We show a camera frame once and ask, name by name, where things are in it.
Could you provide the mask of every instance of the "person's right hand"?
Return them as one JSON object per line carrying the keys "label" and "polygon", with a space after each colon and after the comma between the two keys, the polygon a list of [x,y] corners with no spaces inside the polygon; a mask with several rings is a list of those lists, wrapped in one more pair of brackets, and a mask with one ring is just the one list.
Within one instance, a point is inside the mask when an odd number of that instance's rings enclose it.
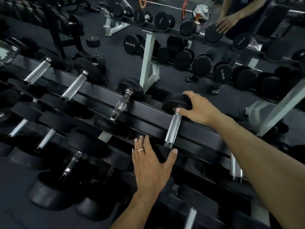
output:
{"label": "person's right hand", "polygon": [[193,109],[186,110],[184,108],[177,108],[176,112],[196,123],[213,127],[213,122],[217,120],[217,117],[221,117],[222,113],[214,107],[207,98],[204,98],[199,94],[195,94],[192,91],[186,91],[183,92],[183,94],[191,99]]}

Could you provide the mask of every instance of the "gym floor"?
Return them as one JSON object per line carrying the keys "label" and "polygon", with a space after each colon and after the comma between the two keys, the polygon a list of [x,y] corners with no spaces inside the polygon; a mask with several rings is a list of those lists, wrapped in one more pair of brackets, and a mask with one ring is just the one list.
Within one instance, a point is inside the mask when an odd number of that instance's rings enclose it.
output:
{"label": "gym floor", "polygon": [[[98,6],[100,1],[106,0],[89,0],[93,7]],[[127,0],[130,5],[137,9],[139,4],[136,0]],[[172,5],[175,7],[182,7],[184,0],[166,0],[163,4]],[[218,17],[220,6],[219,4],[212,4],[211,0],[189,0],[188,9],[192,10],[198,3],[206,4],[210,7],[211,17],[210,21],[214,21]],[[159,11],[166,11],[176,18],[175,28],[179,29],[181,12],[175,9],[148,4],[148,11],[156,15]],[[84,22],[85,37],[82,37],[84,49],[90,54],[94,54],[94,50],[86,46],[85,38],[93,35],[99,36],[101,40],[101,47],[98,52],[103,54],[107,64],[107,74],[110,79],[110,85],[117,85],[118,82],[125,77],[140,77],[142,59],[137,56],[131,56],[124,52],[123,39],[128,34],[141,34],[145,36],[139,28],[129,26],[121,30],[111,37],[105,36],[103,25],[106,18],[104,15],[91,13],[85,10],[80,10],[77,13]],[[55,51],[51,35],[48,30],[36,27],[31,24],[23,23],[11,18],[4,17],[11,27],[10,36],[16,38],[31,37],[38,46]],[[283,32],[288,23],[283,22],[275,34]],[[156,35],[156,39],[161,45],[166,45],[166,34]],[[287,39],[295,41],[291,54],[305,47],[305,30],[299,27],[293,27],[286,36]],[[204,53],[207,49],[205,45],[193,43],[191,49],[195,52],[195,56]],[[75,47],[65,48],[67,57],[73,57],[77,52]],[[240,55],[238,63],[247,65],[251,57],[244,52]],[[274,64],[268,64],[265,61],[259,61],[256,66],[257,69],[264,72],[274,72],[277,68]],[[202,96],[208,98],[223,113],[238,117],[240,110],[259,100],[253,93],[246,93],[234,89],[230,86],[224,86],[217,96],[208,94],[210,89],[210,81],[207,79],[199,79],[195,83],[186,83],[184,81],[186,73],[177,71],[173,68],[161,66],[160,79],[153,85],[153,88],[164,90],[168,93],[181,93],[186,90],[192,90]],[[290,145],[305,143],[305,121],[303,120],[305,113],[297,110],[292,110],[285,117],[290,131],[287,136]],[[26,195],[26,189],[32,183],[37,175],[37,171],[24,169],[20,166],[12,165],[0,158],[0,225],[5,229],[81,229],[81,228],[109,228],[112,222],[112,217],[102,222],[91,222],[77,215],[73,207],[60,212],[49,212],[41,210],[29,204]]]}

